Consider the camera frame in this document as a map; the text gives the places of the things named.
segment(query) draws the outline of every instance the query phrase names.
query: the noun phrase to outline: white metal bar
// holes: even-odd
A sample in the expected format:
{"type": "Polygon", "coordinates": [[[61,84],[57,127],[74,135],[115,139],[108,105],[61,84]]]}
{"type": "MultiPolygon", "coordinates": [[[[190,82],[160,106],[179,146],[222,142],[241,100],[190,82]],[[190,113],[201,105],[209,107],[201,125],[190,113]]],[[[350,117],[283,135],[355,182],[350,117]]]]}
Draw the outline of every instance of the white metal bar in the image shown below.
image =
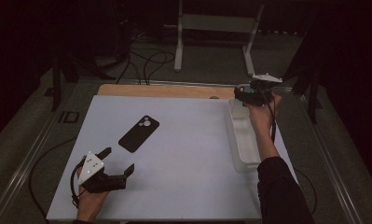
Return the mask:
{"type": "Polygon", "coordinates": [[[183,14],[183,29],[250,33],[254,18],[183,14]]]}
{"type": "Polygon", "coordinates": [[[252,56],[250,55],[250,50],[255,42],[255,35],[257,34],[259,21],[261,19],[262,12],[264,10],[264,5],[260,5],[258,8],[257,15],[255,16],[255,22],[253,23],[253,28],[251,29],[250,39],[247,46],[243,47],[244,62],[246,63],[247,75],[252,76],[255,73],[255,68],[253,66],[252,56]]]}
{"type": "Polygon", "coordinates": [[[174,71],[182,70],[183,60],[183,0],[179,0],[179,16],[177,25],[177,48],[174,57],[174,71]]]}

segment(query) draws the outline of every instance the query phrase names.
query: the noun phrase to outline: table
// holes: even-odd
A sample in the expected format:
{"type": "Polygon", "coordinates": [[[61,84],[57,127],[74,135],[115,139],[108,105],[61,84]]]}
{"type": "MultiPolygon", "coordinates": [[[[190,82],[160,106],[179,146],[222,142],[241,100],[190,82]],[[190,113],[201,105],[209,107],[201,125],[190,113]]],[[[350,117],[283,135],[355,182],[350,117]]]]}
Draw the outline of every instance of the table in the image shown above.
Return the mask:
{"type": "MultiPolygon", "coordinates": [[[[135,173],[129,178],[127,189],[110,193],[98,218],[120,221],[260,218],[257,172],[237,172],[229,148],[223,114],[227,109],[225,99],[232,96],[232,88],[101,86],[66,165],[48,219],[76,216],[68,197],[69,173],[89,148],[100,151],[105,147],[113,149],[104,159],[108,174],[118,174],[132,163],[135,173]],[[152,97],[165,94],[171,98],[152,97]],[[199,99],[187,98],[192,94],[199,99]],[[221,99],[205,98],[212,95],[221,99]],[[160,126],[147,145],[130,154],[117,145],[117,140],[145,114],[143,108],[160,126]]],[[[291,167],[280,132],[275,144],[291,167]]]]}

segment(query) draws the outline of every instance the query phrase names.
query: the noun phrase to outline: sleeve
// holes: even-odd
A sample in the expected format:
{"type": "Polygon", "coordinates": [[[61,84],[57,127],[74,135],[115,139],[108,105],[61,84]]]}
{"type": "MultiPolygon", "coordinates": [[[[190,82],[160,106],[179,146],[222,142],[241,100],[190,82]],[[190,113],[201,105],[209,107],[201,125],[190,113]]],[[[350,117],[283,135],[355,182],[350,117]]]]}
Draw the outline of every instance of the sleeve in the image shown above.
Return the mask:
{"type": "Polygon", "coordinates": [[[258,196],[264,224],[312,224],[301,188],[280,157],[263,160],[257,168],[258,196]]]}
{"type": "Polygon", "coordinates": [[[80,220],[74,220],[73,224],[93,224],[92,222],[87,222],[87,221],[80,221],[80,220]]]}

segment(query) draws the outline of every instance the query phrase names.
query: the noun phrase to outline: black phone case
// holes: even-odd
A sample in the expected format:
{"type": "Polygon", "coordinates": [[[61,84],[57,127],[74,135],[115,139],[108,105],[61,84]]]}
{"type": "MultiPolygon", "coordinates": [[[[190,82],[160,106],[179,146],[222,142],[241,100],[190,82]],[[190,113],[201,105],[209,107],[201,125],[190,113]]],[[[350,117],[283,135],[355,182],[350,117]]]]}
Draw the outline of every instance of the black phone case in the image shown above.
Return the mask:
{"type": "Polygon", "coordinates": [[[143,116],[121,139],[118,143],[129,152],[135,152],[139,146],[153,133],[159,122],[145,115],[143,116]]]}

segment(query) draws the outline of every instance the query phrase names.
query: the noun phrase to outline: white plastic bracket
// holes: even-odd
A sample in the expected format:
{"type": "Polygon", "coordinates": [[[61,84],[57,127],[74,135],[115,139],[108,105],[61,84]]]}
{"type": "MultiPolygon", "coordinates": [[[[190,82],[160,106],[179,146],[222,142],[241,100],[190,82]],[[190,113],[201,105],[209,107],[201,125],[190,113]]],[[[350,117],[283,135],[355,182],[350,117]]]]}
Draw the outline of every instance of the white plastic bracket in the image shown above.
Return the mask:
{"type": "Polygon", "coordinates": [[[281,78],[272,77],[269,75],[269,73],[266,73],[265,75],[253,74],[252,78],[259,79],[259,80],[265,80],[265,81],[272,81],[272,82],[282,82],[281,78]]]}
{"type": "Polygon", "coordinates": [[[95,154],[88,152],[80,177],[78,178],[78,185],[82,185],[103,168],[104,163],[95,154]]]}

